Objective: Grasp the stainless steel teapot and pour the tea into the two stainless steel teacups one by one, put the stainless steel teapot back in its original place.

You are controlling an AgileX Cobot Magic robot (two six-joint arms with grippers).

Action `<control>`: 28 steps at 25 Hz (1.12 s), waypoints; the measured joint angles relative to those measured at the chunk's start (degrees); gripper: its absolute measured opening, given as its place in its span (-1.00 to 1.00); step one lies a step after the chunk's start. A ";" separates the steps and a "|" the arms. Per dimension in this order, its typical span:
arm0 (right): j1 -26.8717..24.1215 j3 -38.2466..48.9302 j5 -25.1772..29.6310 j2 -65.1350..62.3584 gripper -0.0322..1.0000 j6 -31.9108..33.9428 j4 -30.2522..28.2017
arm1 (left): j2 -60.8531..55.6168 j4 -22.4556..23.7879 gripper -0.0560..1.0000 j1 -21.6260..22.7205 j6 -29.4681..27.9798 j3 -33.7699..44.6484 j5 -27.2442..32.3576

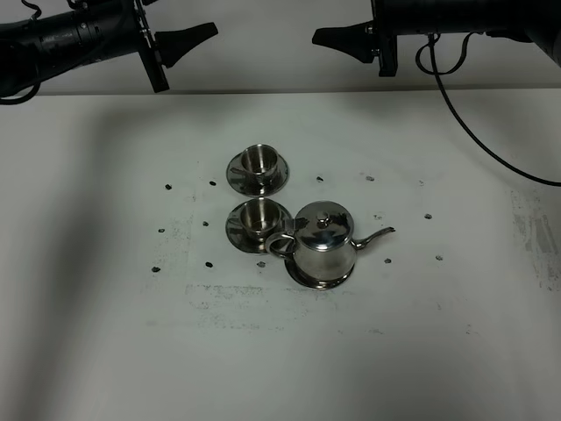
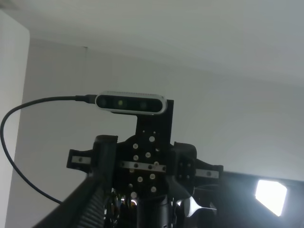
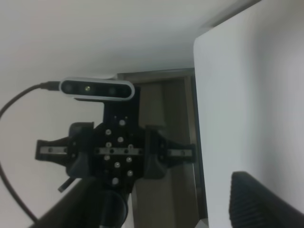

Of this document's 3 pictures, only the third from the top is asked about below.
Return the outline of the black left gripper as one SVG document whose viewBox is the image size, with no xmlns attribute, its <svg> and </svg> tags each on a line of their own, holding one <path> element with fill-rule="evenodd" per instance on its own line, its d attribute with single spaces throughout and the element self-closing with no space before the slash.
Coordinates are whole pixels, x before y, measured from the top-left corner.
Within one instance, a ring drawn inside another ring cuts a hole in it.
<svg viewBox="0 0 304 228">
<path fill-rule="evenodd" d="M 66 169 L 72 179 L 97 178 L 130 192 L 137 179 L 162 179 L 169 168 L 194 163 L 195 146 L 173 142 L 139 125 L 139 87 L 125 102 L 105 102 L 101 124 L 71 124 L 68 136 L 39 140 L 35 158 Z"/>
</svg>

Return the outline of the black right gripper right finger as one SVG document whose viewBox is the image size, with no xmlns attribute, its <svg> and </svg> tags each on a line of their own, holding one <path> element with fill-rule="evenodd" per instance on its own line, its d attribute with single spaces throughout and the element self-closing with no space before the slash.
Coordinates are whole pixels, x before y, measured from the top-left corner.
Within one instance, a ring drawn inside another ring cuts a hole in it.
<svg viewBox="0 0 304 228">
<path fill-rule="evenodd" d="M 229 219 L 234 228 L 302 228 L 304 214 L 244 171 L 232 173 Z"/>
</svg>

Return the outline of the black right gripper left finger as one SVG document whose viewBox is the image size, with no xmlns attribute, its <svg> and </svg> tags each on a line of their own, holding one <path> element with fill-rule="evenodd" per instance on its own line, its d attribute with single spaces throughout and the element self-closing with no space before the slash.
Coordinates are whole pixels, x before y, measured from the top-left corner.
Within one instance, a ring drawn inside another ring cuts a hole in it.
<svg viewBox="0 0 304 228">
<path fill-rule="evenodd" d="M 120 228 L 128 215 L 126 195 L 99 179 L 81 180 L 32 228 Z"/>
</svg>

